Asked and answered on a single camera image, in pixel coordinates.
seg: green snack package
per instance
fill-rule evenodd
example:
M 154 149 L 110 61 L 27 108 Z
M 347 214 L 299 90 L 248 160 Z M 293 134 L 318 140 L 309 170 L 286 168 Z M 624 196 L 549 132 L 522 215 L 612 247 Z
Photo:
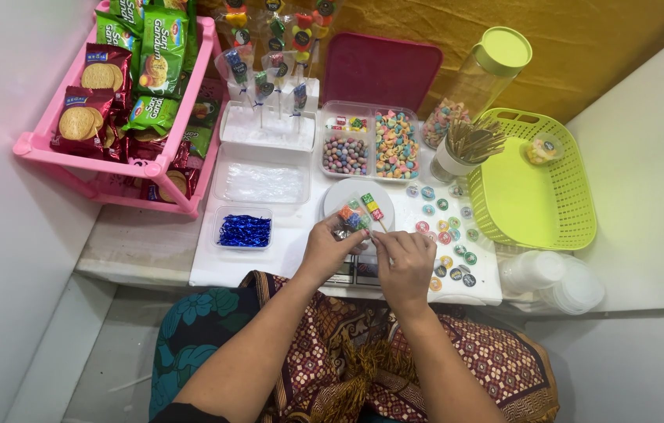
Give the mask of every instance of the green snack package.
M 220 100 L 196 97 L 194 108 L 188 118 L 188 124 L 202 128 L 214 128 L 220 113 Z
M 183 70 L 192 72 L 195 58 L 199 55 L 199 45 L 196 40 L 196 3 L 197 0 L 153 0 L 152 4 L 184 11 L 188 15 L 188 36 L 186 37 L 186 55 L 183 59 Z
M 190 141 L 191 152 L 195 151 L 203 159 L 209 150 L 209 143 L 212 142 L 212 129 L 188 125 L 186 132 L 183 132 L 183 141 Z
M 147 130 L 152 128 L 163 136 L 172 128 L 179 107 L 180 103 L 176 100 L 141 96 L 133 105 L 128 123 L 123 125 L 121 130 Z
M 141 37 L 144 32 L 144 5 L 149 3 L 151 0 L 110 0 L 110 13 L 120 16 Z
M 131 52 L 131 81 L 139 80 L 141 60 L 141 39 L 134 34 L 130 26 L 117 16 L 95 11 L 97 15 L 97 43 L 112 44 Z
M 138 91 L 156 96 L 178 97 L 188 15 L 178 9 L 144 6 L 144 41 Z

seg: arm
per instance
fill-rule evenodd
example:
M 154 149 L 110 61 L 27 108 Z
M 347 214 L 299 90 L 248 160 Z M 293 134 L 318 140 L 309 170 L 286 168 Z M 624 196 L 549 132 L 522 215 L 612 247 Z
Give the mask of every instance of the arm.
M 436 244 L 420 233 L 374 235 L 384 297 L 412 350 L 429 421 L 506 423 L 428 306 Z
M 367 230 L 337 242 L 331 234 L 337 216 L 321 221 L 308 235 L 306 253 L 295 276 L 251 322 L 196 370 L 175 397 L 176 403 L 223 416 L 231 423 L 254 423 L 270 396 L 303 312 L 318 287 L 331 277 Z

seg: glass jar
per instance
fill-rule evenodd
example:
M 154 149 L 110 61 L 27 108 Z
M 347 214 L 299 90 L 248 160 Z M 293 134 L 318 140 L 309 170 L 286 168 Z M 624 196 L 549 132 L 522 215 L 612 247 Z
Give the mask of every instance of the glass jar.
M 423 124 L 425 143 L 436 148 L 447 135 L 452 120 L 470 122 L 481 116 L 532 56 L 530 43 L 521 33 L 503 26 L 489 28 Z

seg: green plastic basket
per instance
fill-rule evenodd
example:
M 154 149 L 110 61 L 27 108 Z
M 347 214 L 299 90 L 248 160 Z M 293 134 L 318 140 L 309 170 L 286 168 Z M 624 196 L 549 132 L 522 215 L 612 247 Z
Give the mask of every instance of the green plastic basket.
M 596 235 L 596 215 L 572 134 L 550 117 L 509 108 L 486 112 L 514 136 L 505 150 L 468 175 L 476 223 L 487 238 L 544 250 L 579 250 Z M 564 156 L 533 166 L 522 145 L 538 133 L 556 136 Z

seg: woman's right hand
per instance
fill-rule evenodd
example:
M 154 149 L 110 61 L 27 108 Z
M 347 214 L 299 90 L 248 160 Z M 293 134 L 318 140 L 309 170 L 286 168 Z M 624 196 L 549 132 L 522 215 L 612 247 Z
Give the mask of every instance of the woman's right hand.
M 374 232 L 373 242 L 384 298 L 397 318 L 417 317 L 428 310 L 436 244 L 421 233 L 404 231 Z

